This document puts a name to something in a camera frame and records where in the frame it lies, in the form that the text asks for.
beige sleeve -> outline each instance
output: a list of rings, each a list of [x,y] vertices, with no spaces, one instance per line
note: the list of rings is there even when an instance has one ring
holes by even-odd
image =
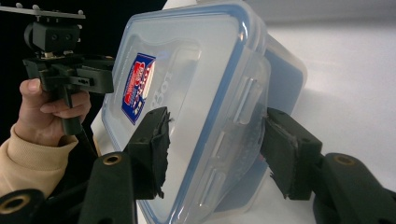
[[[11,129],[0,147],[0,197],[17,189],[40,189],[50,196],[64,175],[75,136],[67,136],[62,147],[43,147],[20,139]]]

container lid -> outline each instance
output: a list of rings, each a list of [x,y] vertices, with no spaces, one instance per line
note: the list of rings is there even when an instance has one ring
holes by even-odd
[[[142,201],[148,221],[201,222],[257,161],[270,65],[266,30],[243,2],[133,16],[102,119],[122,151],[150,110],[167,106],[171,146],[164,199]]]

red white blue label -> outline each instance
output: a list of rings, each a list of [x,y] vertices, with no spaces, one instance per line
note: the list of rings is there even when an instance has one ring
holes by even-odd
[[[138,53],[126,80],[121,109],[132,124],[136,124],[145,105],[154,63],[155,57]]]

human hand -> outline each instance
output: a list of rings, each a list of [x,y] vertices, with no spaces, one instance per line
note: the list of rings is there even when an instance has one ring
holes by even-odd
[[[40,79],[24,80],[20,86],[22,103],[15,134],[28,142],[57,147],[64,136],[62,119],[79,117],[82,122],[91,109],[86,91],[72,94],[73,108],[64,99],[49,102],[50,94],[41,88]]]

plastic food container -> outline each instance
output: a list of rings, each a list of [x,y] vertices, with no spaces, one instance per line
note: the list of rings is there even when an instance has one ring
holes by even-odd
[[[139,201],[147,222],[201,223],[245,211],[253,202],[267,167],[259,150],[270,61],[280,70],[289,67],[304,83],[297,61],[269,38],[243,2],[129,20],[113,69],[115,91],[106,96],[102,120],[115,150],[122,151],[146,113],[160,106],[171,113],[164,199]]]

